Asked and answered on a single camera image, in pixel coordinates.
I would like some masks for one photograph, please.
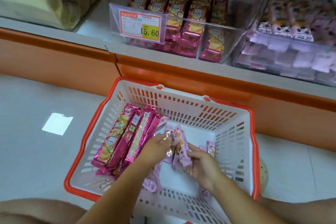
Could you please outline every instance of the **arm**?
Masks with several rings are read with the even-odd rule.
[[[192,144],[189,148],[192,152],[188,152],[188,156],[194,162],[185,172],[215,197],[232,224],[286,224],[223,174],[210,154]]]
[[[336,199],[307,203],[280,202],[260,197],[260,204],[292,224],[335,224]]]
[[[171,139],[163,140],[164,137],[165,134],[150,139],[139,157],[126,168],[77,224],[128,224],[144,179],[153,167],[165,158],[169,150]]]

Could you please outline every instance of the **forearm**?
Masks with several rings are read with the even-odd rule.
[[[136,159],[77,223],[128,223],[149,171]]]
[[[224,174],[214,184],[213,195],[232,224],[285,224]]]
[[[260,197],[259,202],[292,224],[336,223],[336,199],[293,204]]]

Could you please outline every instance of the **price tag holder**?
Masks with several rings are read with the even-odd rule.
[[[141,39],[145,41],[164,43],[165,24],[163,31],[163,21],[166,21],[165,14],[141,13],[128,9],[119,9],[120,33],[122,36]]]

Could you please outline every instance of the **white plastic basket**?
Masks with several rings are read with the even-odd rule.
[[[65,178],[66,191],[97,201],[111,187],[113,181],[109,176],[95,175],[97,168],[91,160],[126,103],[155,107],[168,115],[168,123],[181,124],[187,140],[196,146],[205,145],[206,140],[215,141],[215,158],[222,171],[253,198],[259,195],[258,145],[249,108],[127,78],[115,81],[93,116]],[[229,223],[214,198],[209,204],[197,198],[198,184],[182,168],[174,171],[163,163],[160,181],[160,193],[142,189],[134,213],[172,215],[193,223]]]

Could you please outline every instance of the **person's right hand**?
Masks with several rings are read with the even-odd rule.
[[[215,158],[209,153],[202,151],[200,148],[188,143],[188,156],[192,158],[192,167],[186,167],[183,170],[193,176],[199,184],[201,184],[208,192],[214,193],[214,185],[222,171],[218,166]]]

